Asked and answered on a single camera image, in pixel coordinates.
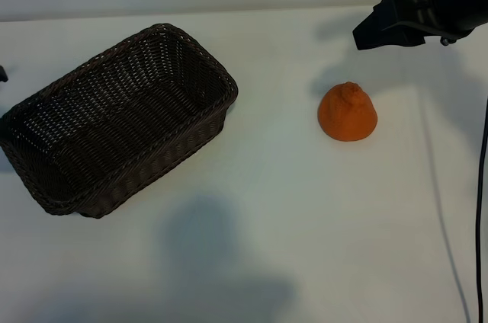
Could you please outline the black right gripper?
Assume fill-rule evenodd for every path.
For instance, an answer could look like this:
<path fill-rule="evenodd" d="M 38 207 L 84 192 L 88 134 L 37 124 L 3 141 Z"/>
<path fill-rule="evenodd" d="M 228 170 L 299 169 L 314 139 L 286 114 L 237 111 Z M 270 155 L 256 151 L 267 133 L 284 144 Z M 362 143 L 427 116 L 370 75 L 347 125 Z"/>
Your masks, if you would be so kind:
<path fill-rule="evenodd" d="M 387 29 L 393 24 L 396 27 Z M 358 50 L 420 46 L 426 37 L 440 37 L 448 46 L 473 30 L 461 29 L 449 21 L 435 0 L 381 0 L 353 30 L 353 37 Z"/>

